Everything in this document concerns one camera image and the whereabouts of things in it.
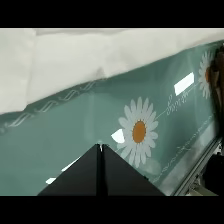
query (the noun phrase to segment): flower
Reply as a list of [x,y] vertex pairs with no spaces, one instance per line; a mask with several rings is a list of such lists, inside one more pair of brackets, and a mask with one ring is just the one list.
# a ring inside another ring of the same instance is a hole
[[205,52],[202,55],[202,62],[200,62],[200,69],[199,74],[200,77],[198,79],[198,82],[200,84],[200,90],[203,90],[203,97],[206,99],[210,96],[210,88],[209,88],[209,70],[210,70],[210,64],[213,59],[212,54],[209,52]]
[[119,123],[123,127],[125,141],[118,143],[117,148],[123,149],[121,157],[125,159],[129,154],[129,164],[135,161],[136,168],[139,167],[140,160],[146,163],[146,155],[151,157],[151,148],[155,148],[155,139],[158,134],[153,130],[158,126],[158,121],[154,121],[156,112],[153,112],[153,104],[149,106],[149,99],[146,98],[142,105],[142,98],[138,98],[137,106],[131,100],[130,108],[124,107],[126,118],[119,118]]

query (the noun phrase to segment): white daisy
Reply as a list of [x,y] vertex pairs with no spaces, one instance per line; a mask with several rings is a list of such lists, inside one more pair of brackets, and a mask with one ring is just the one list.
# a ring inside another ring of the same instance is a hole
[[200,77],[198,79],[198,82],[200,84],[200,90],[203,91],[203,97],[206,99],[210,96],[210,86],[209,86],[209,69],[211,65],[211,61],[213,59],[212,54],[209,52],[205,52],[202,55],[202,61],[200,62],[200,69],[199,74]]
[[158,134],[153,130],[158,126],[158,121],[154,121],[156,112],[153,112],[153,104],[149,106],[149,99],[146,98],[144,105],[142,98],[138,98],[137,106],[134,100],[131,100],[130,108],[124,107],[126,118],[119,118],[119,123],[123,127],[124,142],[118,143],[117,148],[123,149],[122,158],[129,154],[129,164],[135,161],[136,168],[139,167],[140,160],[143,164],[146,162],[146,155],[151,157],[151,148],[155,148],[154,139]]

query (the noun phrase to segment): daisy print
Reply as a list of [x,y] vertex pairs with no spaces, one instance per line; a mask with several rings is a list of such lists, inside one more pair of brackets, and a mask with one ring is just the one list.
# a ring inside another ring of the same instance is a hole
[[210,54],[209,52],[205,52],[202,55],[202,61],[200,62],[200,77],[198,79],[198,82],[200,83],[200,90],[202,90],[203,97],[205,97],[206,99],[210,96],[209,70],[212,59],[212,54]]
[[119,118],[125,141],[118,143],[117,148],[123,149],[120,156],[125,159],[129,155],[129,164],[135,164],[138,168],[140,162],[146,163],[146,156],[151,157],[151,148],[155,148],[155,139],[158,134],[154,129],[158,126],[155,121],[156,112],[153,112],[153,104],[149,105],[146,98],[144,104],[142,98],[138,98],[137,105],[131,100],[130,107],[124,107],[125,118]]

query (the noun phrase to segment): green mat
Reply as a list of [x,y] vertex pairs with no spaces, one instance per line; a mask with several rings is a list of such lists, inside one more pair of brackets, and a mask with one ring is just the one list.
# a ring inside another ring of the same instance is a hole
[[[172,194],[218,133],[206,68],[219,44],[85,83],[0,116],[0,195],[37,195],[95,143],[110,145]],[[194,83],[176,96],[174,85],[190,73]],[[174,172],[178,166],[181,174]],[[172,178],[176,182],[168,184]]]

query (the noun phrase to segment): orange flower center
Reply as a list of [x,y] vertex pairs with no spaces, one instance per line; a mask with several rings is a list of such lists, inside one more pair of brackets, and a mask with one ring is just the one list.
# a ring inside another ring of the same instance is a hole
[[133,140],[136,143],[140,143],[144,140],[146,134],[146,128],[143,121],[138,121],[132,131]]
[[208,67],[208,68],[206,69],[206,71],[205,71],[205,79],[206,79],[207,82],[210,81],[210,80],[209,80],[209,72],[210,72],[210,67]]

